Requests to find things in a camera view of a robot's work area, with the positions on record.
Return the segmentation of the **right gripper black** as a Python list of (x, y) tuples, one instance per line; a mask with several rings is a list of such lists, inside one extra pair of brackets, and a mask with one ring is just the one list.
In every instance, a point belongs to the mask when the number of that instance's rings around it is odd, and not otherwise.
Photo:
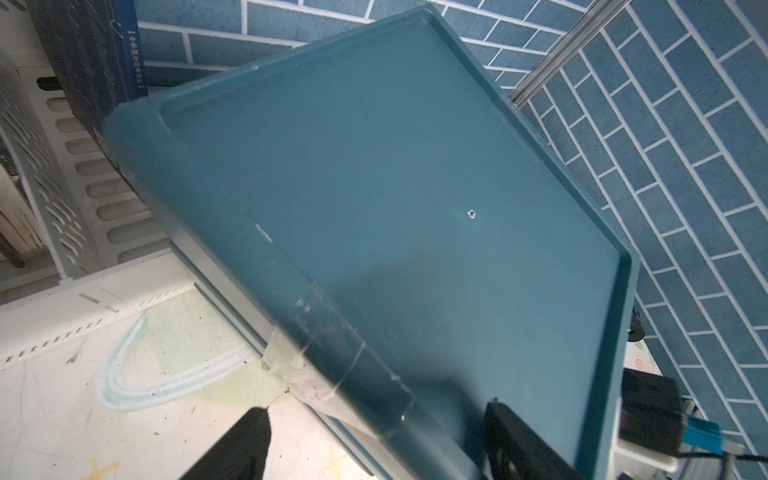
[(686, 421), (678, 384), (672, 378), (624, 369), (619, 438), (676, 457)]

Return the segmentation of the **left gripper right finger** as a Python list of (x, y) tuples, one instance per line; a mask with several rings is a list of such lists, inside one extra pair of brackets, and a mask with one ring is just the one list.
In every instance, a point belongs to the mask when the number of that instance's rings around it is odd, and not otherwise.
[(489, 402), (483, 422), (493, 479), (583, 479), (506, 404)]

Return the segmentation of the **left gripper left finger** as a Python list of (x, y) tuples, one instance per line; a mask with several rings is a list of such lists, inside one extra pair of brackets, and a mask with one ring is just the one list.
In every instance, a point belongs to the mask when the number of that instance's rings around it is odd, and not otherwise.
[(253, 407), (181, 479), (262, 479), (271, 436), (268, 410)]

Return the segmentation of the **teal drawer cabinet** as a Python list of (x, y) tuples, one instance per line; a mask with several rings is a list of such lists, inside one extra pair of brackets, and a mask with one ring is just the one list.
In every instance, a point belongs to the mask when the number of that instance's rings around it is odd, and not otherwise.
[(126, 103), (103, 136), (378, 474), (482, 477), (497, 400), (606, 477), (637, 253), (435, 7)]

